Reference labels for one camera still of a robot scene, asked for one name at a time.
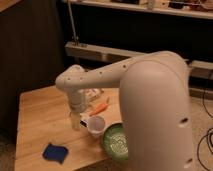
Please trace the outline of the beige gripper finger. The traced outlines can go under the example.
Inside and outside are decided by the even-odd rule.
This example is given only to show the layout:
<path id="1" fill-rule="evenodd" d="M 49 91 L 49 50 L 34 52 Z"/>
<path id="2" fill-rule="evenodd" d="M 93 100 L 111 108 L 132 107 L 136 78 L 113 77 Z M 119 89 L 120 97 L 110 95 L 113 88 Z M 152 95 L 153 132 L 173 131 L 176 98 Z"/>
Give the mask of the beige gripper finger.
<path id="1" fill-rule="evenodd" d="M 80 129 L 81 115 L 79 113 L 70 113 L 72 129 L 78 131 Z"/>

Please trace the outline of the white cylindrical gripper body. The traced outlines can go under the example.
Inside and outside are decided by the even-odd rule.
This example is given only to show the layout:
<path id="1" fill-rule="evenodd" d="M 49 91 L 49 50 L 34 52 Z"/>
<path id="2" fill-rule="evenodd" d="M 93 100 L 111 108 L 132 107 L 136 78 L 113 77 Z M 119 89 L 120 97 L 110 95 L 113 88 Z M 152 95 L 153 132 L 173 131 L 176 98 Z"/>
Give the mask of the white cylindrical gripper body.
<path id="1" fill-rule="evenodd" d="M 86 94 L 84 90 L 68 93 L 68 104 L 73 113 L 84 112 L 87 108 Z"/>

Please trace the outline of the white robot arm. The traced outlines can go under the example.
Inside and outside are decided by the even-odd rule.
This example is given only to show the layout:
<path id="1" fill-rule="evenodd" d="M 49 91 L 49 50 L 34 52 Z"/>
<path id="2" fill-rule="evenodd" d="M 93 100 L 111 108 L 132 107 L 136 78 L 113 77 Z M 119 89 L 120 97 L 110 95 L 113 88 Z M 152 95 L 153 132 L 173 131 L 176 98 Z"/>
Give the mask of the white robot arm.
<path id="1" fill-rule="evenodd" d="M 86 109 L 85 89 L 119 89 L 131 171 L 195 171 L 188 80 L 185 60 L 160 51 L 88 72 L 73 65 L 55 84 L 75 114 Z"/>

